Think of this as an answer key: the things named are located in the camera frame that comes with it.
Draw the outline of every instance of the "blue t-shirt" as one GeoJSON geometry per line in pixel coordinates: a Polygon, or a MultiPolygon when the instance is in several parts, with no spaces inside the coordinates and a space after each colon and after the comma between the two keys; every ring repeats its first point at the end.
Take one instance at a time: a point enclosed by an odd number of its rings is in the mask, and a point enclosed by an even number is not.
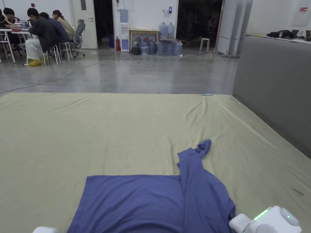
{"type": "Polygon", "coordinates": [[[180,176],[89,176],[68,233],[229,233],[235,204],[203,168],[211,140],[178,154],[180,176]]]}

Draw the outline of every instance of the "laptop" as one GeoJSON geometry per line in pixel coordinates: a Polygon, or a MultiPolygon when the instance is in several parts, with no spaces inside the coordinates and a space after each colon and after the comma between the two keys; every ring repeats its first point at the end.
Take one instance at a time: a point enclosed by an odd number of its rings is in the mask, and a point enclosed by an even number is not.
{"type": "Polygon", "coordinates": [[[29,23],[26,20],[20,20],[19,23],[24,23],[24,25],[29,28],[29,23]]]}
{"type": "Polygon", "coordinates": [[[297,36],[298,32],[299,32],[299,30],[292,30],[290,35],[289,35],[289,38],[290,39],[295,38],[297,36]]]}
{"type": "Polygon", "coordinates": [[[24,23],[15,23],[19,29],[28,30],[24,23]]]}

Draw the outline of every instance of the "person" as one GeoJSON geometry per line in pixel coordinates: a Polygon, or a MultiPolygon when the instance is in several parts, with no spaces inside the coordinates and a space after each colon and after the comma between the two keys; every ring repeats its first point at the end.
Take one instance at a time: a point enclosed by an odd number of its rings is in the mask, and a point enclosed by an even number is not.
{"type": "Polygon", "coordinates": [[[2,11],[0,9],[0,22],[3,22],[5,20],[4,15],[2,14],[2,11]]]}
{"type": "Polygon", "coordinates": [[[75,32],[73,31],[73,28],[70,25],[70,23],[67,20],[65,20],[64,16],[62,16],[62,13],[59,10],[54,10],[52,13],[52,17],[62,24],[62,26],[64,27],[69,36],[69,40],[72,40],[75,32]]]}
{"type": "Polygon", "coordinates": [[[49,17],[49,14],[46,12],[41,12],[39,16],[46,18],[48,22],[50,22],[53,25],[53,28],[56,31],[61,43],[69,41],[69,36],[59,21],[57,21],[56,19],[51,19],[49,17]]]}
{"type": "Polygon", "coordinates": [[[29,8],[27,15],[32,25],[29,32],[38,36],[38,39],[28,39],[25,42],[27,57],[33,60],[29,66],[39,66],[41,65],[40,55],[58,44],[60,39],[53,25],[46,18],[40,17],[35,8],[29,8]]]}
{"type": "Polygon", "coordinates": [[[7,27],[14,27],[15,23],[18,23],[20,21],[19,18],[15,17],[14,10],[11,8],[4,8],[3,13],[5,14],[6,18],[2,22],[4,25],[7,25],[7,27]]]}
{"type": "MultiPolygon", "coordinates": [[[[14,10],[6,7],[3,9],[3,13],[5,14],[6,17],[4,18],[4,20],[1,21],[0,27],[10,27],[10,28],[17,27],[15,23],[18,23],[20,19],[15,17],[14,10]]],[[[8,33],[8,37],[11,44],[17,46],[20,43],[20,39],[17,34],[8,33]]]]}

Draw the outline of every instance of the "mattress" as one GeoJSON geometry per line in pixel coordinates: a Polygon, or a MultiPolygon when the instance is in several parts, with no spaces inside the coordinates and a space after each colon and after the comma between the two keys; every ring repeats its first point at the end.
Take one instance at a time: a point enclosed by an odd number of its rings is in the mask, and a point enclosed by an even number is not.
{"type": "Polygon", "coordinates": [[[1,232],[66,232],[87,176],[179,175],[205,139],[237,213],[280,205],[311,229],[311,160],[232,96],[9,94],[0,122],[1,232]]]}

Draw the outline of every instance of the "fire extinguisher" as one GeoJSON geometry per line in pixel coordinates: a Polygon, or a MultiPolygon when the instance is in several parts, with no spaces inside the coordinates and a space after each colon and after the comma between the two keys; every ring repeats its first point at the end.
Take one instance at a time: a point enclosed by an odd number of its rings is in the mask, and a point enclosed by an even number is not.
{"type": "Polygon", "coordinates": [[[116,38],[116,51],[121,51],[120,39],[118,37],[116,38]]]}

